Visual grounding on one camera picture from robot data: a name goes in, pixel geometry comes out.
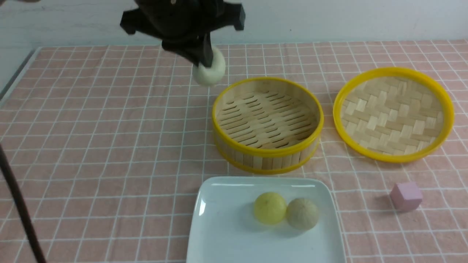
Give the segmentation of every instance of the bamboo steamer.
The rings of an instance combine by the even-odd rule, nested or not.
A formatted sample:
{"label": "bamboo steamer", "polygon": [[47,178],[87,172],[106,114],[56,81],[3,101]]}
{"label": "bamboo steamer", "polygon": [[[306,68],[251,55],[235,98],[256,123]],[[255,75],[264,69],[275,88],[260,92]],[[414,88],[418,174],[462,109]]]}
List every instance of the bamboo steamer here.
{"label": "bamboo steamer", "polygon": [[312,157],[323,111],[302,86],[262,77],[224,90],[214,103],[212,120],[215,144],[228,162],[256,174],[280,174]]}
{"label": "bamboo steamer", "polygon": [[450,97],[436,81],[407,68],[358,75],[336,97],[338,134],[357,152],[380,161],[409,162],[435,151],[454,122]]}

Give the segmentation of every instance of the white plate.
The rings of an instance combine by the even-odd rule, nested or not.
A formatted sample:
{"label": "white plate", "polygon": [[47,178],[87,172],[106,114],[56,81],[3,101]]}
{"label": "white plate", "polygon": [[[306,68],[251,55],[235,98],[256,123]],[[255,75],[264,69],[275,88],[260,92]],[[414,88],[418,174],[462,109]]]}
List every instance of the white plate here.
{"label": "white plate", "polygon": [[[274,191],[286,202],[309,198],[319,208],[318,224],[300,232],[286,220],[265,226],[253,216],[253,202]],[[213,177],[198,192],[187,263],[345,263],[336,209],[318,180],[272,177]]]}

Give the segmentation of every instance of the pink cube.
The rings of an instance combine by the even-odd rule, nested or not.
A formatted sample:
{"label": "pink cube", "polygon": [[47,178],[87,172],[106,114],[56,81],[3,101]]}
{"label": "pink cube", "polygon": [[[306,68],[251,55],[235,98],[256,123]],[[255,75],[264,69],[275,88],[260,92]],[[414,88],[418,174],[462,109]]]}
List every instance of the pink cube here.
{"label": "pink cube", "polygon": [[390,192],[396,209],[408,212],[415,210],[423,201],[423,194],[415,182],[397,183]]}

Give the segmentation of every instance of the checkered tablecloth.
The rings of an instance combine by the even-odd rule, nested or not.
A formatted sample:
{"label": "checkered tablecloth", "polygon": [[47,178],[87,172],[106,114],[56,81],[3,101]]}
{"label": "checkered tablecloth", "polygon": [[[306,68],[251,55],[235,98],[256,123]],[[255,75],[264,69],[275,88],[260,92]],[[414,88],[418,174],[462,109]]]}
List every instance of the checkered tablecloth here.
{"label": "checkered tablecloth", "polygon": [[[195,84],[190,64],[159,46],[37,50],[4,99],[0,135],[50,263],[185,262],[201,183],[246,175],[216,151],[211,105],[228,84],[264,75],[293,80],[322,104],[321,146],[301,169],[281,176],[328,185],[348,262],[468,262],[466,40],[219,48],[227,74],[210,88]],[[423,160],[375,162],[334,129],[340,88],[384,66],[419,70],[453,100],[453,132]],[[397,213],[388,193],[407,181],[422,189],[423,204]],[[0,262],[34,262],[3,179]]]}

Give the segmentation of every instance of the yellow fruit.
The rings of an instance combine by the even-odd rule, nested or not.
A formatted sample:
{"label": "yellow fruit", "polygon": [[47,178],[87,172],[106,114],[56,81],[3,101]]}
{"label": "yellow fruit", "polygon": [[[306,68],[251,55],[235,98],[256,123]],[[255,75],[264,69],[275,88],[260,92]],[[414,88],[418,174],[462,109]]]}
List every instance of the yellow fruit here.
{"label": "yellow fruit", "polygon": [[286,201],[275,192],[261,194],[254,203],[254,215],[258,221],[274,225],[281,222],[286,215]]}

